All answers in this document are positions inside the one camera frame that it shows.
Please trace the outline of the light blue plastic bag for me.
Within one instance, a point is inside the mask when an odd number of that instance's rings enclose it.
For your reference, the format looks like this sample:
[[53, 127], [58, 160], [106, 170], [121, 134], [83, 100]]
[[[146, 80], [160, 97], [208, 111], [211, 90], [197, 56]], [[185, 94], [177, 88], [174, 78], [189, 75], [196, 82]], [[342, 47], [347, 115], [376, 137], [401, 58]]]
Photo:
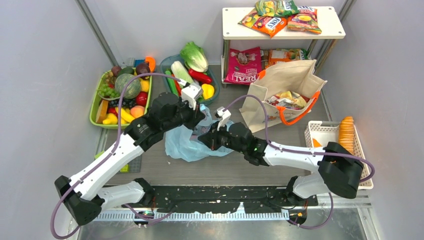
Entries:
[[212, 124], [216, 122], [207, 106], [201, 104], [200, 110], [205, 114], [205, 119], [200, 121], [193, 130], [182, 125], [165, 133], [164, 145], [167, 156], [194, 162], [209, 156], [224, 157], [232, 152], [231, 149], [224, 146], [217, 150], [211, 150], [198, 140], [198, 137], [207, 133]]

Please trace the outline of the red white chips bag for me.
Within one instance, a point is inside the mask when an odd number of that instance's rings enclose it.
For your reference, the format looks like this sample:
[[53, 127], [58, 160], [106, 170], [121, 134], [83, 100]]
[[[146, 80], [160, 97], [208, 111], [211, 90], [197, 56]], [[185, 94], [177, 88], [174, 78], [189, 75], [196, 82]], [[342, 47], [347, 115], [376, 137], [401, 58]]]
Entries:
[[279, 92], [265, 100], [266, 103], [275, 107], [285, 107], [291, 110], [302, 110], [306, 107], [308, 98], [294, 91]]

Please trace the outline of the beige canvas tote bag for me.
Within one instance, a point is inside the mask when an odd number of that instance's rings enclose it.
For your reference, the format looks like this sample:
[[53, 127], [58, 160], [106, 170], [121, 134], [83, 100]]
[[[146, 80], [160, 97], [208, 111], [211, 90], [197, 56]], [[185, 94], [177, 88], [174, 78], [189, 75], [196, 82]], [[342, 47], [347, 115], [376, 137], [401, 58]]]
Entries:
[[327, 83], [314, 74], [315, 60], [295, 60], [272, 65], [259, 73], [240, 108], [253, 132], [280, 123], [291, 126], [309, 113]]

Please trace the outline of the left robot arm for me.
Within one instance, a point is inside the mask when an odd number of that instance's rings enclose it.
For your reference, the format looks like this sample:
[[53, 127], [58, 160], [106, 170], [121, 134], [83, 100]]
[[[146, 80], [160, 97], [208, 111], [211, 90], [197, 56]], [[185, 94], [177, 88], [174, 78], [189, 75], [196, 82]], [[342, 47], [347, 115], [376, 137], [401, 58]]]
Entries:
[[194, 128], [205, 118], [197, 101], [201, 93], [183, 89], [181, 96], [161, 93], [143, 116], [134, 119], [118, 135], [113, 146], [70, 178], [58, 177], [54, 185], [65, 207], [79, 226], [93, 221], [102, 211], [124, 204], [150, 206], [153, 187], [144, 179], [105, 187], [124, 165], [161, 141], [165, 132], [185, 126]]

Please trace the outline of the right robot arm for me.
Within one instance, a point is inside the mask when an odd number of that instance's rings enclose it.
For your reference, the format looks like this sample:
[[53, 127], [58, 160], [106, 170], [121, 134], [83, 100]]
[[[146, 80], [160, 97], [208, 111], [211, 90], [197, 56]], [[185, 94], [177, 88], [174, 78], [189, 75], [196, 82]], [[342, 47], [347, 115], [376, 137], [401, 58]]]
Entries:
[[239, 152], [255, 166], [286, 166], [309, 171], [307, 176], [292, 177], [287, 184], [285, 195], [292, 202], [323, 193], [345, 199], [357, 196], [364, 165], [337, 142], [315, 148], [267, 142], [255, 137], [240, 122], [228, 128], [214, 123], [198, 140], [213, 151], [225, 147]]

